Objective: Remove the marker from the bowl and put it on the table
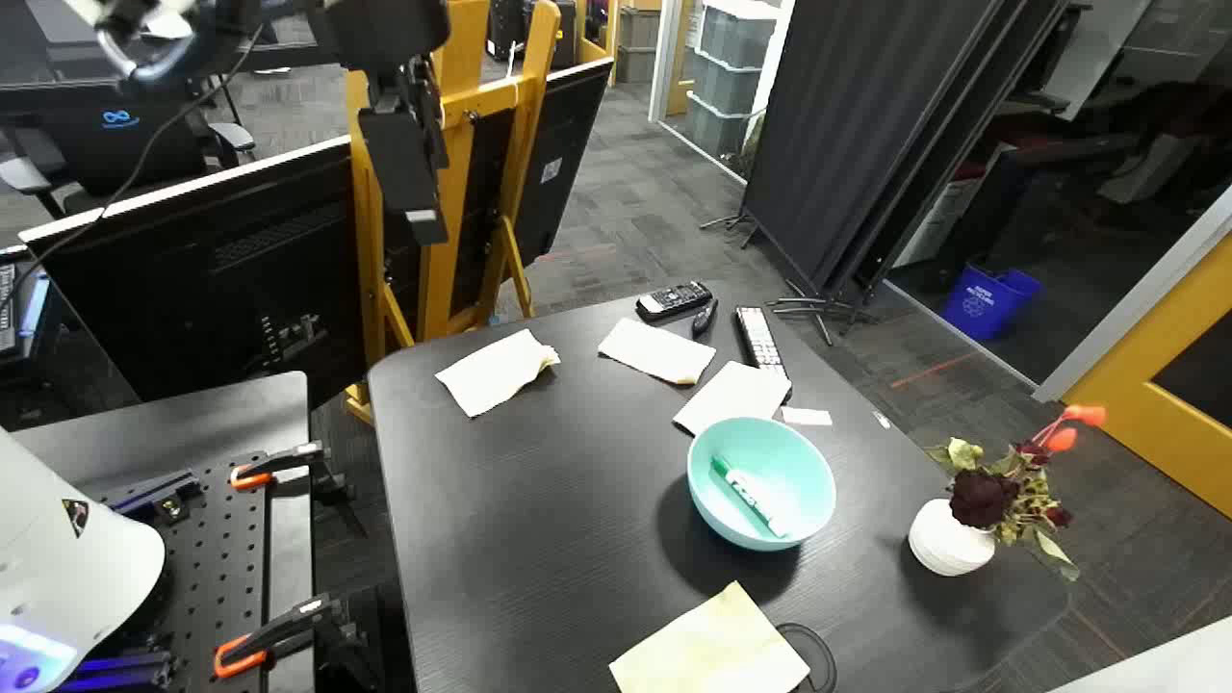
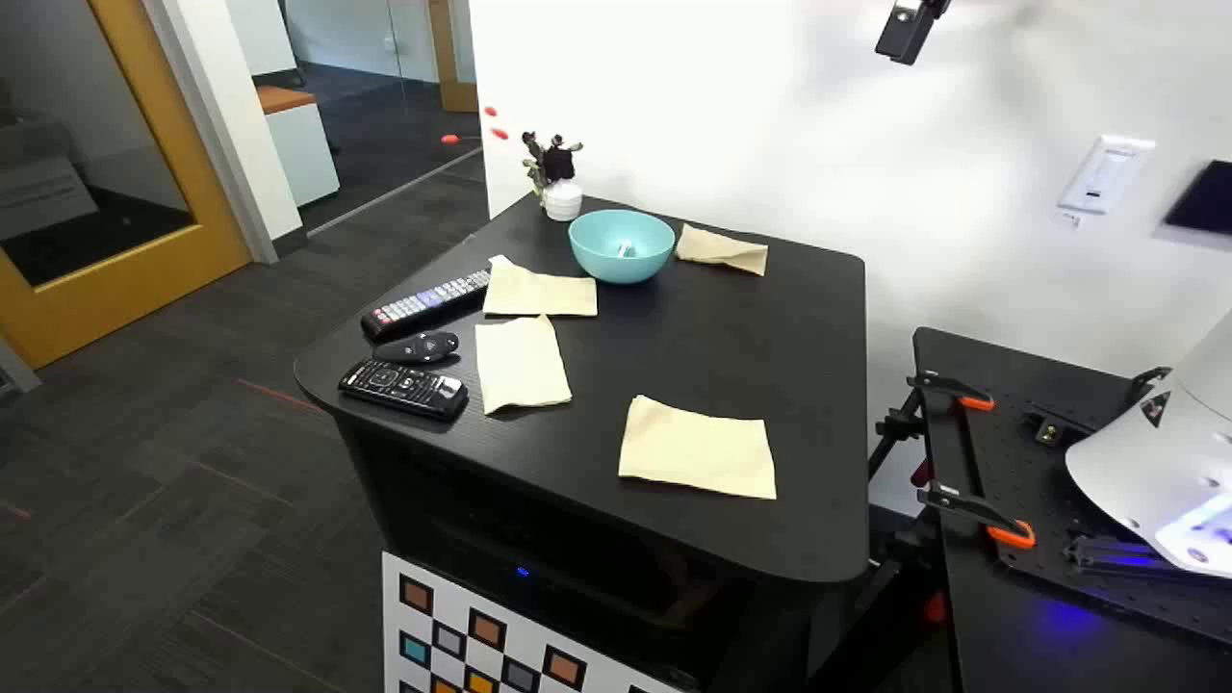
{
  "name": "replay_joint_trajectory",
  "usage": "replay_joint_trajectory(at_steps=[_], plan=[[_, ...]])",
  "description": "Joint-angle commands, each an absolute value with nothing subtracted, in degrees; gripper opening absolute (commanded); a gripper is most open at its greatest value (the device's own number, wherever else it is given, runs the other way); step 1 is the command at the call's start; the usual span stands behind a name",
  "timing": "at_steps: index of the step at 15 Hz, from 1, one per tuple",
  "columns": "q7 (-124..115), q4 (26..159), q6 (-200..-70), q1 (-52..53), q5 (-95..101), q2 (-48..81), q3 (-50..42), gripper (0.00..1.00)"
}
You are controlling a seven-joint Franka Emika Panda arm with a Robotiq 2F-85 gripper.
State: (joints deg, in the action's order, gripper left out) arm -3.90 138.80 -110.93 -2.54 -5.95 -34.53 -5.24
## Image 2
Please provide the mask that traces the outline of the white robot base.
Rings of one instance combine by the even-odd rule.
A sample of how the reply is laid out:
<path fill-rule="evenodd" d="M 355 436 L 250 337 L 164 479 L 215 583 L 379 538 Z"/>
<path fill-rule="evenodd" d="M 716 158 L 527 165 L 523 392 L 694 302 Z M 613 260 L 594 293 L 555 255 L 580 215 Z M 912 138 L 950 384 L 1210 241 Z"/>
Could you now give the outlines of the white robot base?
<path fill-rule="evenodd" d="M 1232 577 L 1232 318 L 1067 451 L 1077 495 L 1172 570 Z"/>

